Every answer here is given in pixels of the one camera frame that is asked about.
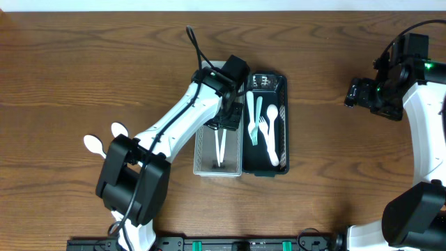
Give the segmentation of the mint green plastic fork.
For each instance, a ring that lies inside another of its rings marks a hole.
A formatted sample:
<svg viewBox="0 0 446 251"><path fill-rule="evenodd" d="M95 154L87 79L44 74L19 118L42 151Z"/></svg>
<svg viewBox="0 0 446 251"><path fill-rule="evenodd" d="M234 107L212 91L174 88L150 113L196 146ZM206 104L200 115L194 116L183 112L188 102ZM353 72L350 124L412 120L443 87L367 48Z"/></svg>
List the mint green plastic fork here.
<svg viewBox="0 0 446 251"><path fill-rule="evenodd" d="M252 145L256 146L258 144L258 130L259 130L259 119L261 116L261 107L263 103L263 97L259 96L256 99L255 117L254 117L254 129L252 131Z"/></svg>

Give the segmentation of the pink plastic spoon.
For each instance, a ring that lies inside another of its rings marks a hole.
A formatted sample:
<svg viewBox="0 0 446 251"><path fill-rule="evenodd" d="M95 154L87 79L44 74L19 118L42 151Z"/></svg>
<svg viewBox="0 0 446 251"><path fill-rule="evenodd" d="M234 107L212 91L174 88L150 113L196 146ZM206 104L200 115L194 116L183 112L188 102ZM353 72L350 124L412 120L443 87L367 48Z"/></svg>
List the pink plastic spoon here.
<svg viewBox="0 0 446 251"><path fill-rule="evenodd" d="M275 151L275 119L278 116L277 106L274 104L269 105L266 114L269 120L268 149L269 151Z"/></svg>

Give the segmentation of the white plastic fork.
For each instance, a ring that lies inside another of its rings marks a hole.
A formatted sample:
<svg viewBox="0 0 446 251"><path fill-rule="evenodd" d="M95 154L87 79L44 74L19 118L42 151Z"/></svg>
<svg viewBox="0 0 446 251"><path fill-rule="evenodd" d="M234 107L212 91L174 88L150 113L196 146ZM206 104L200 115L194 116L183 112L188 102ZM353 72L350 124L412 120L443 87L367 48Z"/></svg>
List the white plastic fork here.
<svg viewBox="0 0 446 251"><path fill-rule="evenodd" d="M260 116L260 118L259 118L259 128L260 128L261 133L264 136L264 140L265 140L265 143L267 146L267 152L268 152L268 155L270 158L270 162L274 167L276 167L279 165L279 159L277 157L277 154L275 153L275 150L270 147L269 134L268 134L268 129L269 129L268 123L262 116Z"/></svg>

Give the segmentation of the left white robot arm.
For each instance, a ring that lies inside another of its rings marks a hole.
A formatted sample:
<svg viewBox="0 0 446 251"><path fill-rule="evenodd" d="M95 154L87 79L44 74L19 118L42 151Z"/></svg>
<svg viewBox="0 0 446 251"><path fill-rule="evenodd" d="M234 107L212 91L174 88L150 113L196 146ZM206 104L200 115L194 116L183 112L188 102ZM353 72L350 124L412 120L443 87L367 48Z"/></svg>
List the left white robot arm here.
<svg viewBox="0 0 446 251"><path fill-rule="evenodd" d="M236 130L227 120L240 109L236 97L249 69L205 67L196 71L184 96L154 125L133 138L118 134L109 148L95 189L116 218L111 236L124 250L150 250L153 218L166 196L171 164L202 126Z"/></svg>

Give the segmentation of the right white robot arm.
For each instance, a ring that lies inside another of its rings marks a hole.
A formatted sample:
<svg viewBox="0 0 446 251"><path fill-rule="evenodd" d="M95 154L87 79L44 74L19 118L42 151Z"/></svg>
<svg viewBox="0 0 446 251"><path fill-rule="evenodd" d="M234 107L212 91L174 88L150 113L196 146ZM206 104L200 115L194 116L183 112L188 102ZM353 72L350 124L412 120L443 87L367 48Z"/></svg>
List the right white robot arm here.
<svg viewBox="0 0 446 251"><path fill-rule="evenodd" d="M345 106L359 105L393 121L407 116L413 145L411 189L380 220L353 225L345 250L445 249L445 64L414 53L374 63L375 79L355 78Z"/></svg>

